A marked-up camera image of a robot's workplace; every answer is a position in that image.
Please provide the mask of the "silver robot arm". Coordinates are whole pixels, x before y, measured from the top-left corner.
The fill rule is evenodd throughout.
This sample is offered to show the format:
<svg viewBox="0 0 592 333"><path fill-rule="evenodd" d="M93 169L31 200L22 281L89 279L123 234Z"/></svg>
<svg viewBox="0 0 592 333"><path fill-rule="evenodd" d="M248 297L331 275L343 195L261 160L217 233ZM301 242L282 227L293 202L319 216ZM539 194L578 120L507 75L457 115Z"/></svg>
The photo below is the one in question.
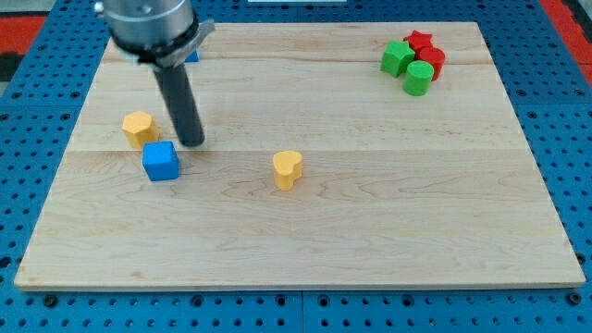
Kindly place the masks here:
<svg viewBox="0 0 592 333"><path fill-rule="evenodd" d="M154 68L184 63L215 30L190 0L101 0L93 9L124 59Z"/></svg>

